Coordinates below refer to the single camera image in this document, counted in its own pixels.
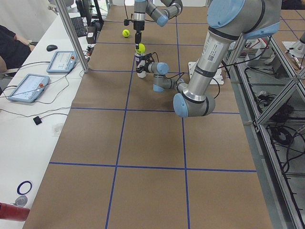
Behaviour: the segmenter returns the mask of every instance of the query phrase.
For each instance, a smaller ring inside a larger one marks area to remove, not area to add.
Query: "keyboard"
[[[87,35],[87,32],[85,30],[84,22],[82,22],[81,17],[75,17],[71,18],[73,27],[75,29],[77,37],[83,37]]]

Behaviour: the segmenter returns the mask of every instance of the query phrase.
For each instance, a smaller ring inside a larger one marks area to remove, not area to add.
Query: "blue joint cap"
[[[221,28],[233,21],[244,6],[245,0],[213,0],[208,10],[208,24]]]
[[[167,65],[167,63],[158,63],[157,64],[157,70],[158,70],[158,73],[161,74],[161,75],[165,75],[168,73],[169,71],[169,66]]]
[[[157,20],[157,24],[160,25],[161,27],[163,27],[164,25],[166,25],[168,22],[168,17],[166,15],[162,15],[161,17],[158,18]]]
[[[269,25],[265,28],[244,34],[244,39],[262,38],[275,34],[280,29],[280,22]]]
[[[154,84],[153,85],[153,91],[158,92],[158,93],[162,93],[162,92],[164,92],[164,89],[162,87],[159,87],[159,86]]]
[[[179,117],[188,117],[189,113],[187,110],[187,105],[183,96],[180,93],[175,94],[175,96],[173,97],[173,108]]]

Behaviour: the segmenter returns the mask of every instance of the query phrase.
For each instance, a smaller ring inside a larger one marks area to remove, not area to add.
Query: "tennis ball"
[[[129,32],[129,30],[123,30],[123,36],[125,37],[125,38],[128,38],[129,37],[129,35],[130,35],[130,32]]]
[[[139,49],[135,50],[138,54],[143,54],[145,53],[145,45],[143,45],[142,43],[139,44]]]

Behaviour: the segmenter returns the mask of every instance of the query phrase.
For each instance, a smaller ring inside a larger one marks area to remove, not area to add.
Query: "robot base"
[[[282,43],[287,50],[292,48],[292,46],[295,44],[295,42],[282,42]],[[304,56],[304,52],[297,52],[296,50],[293,50],[293,49],[289,50],[289,53],[294,55],[297,58],[303,58],[303,56]]]
[[[190,73],[190,79],[194,73],[194,69],[196,67],[197,62],[189,62],[189,73]],[[220,84],[224,84],[223,76],[221,75],[221,69],[217,70],[216,75],[214,76],[214,79]],[[215,80],[212,80],[210,84],[217,84]]]

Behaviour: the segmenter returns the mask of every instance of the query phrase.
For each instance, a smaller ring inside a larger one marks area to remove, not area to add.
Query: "blue ring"
[[[29,183],[29,184],[30,184],[30,189],[29,189],[27,192],[25,192],[25,193],[21,193],[21,192],[20,192],[20,188],[21,188],[22,185],[24,185],[24,184],[26,184],[26,183]],[[23,181],[21,184],[18,185],[17,193],[18,193],[19,195],[28,194],[28,193],[31,191],[32,187],[33,187],[33,184],[32,184],[30,181],[28,181],[28,180]]]

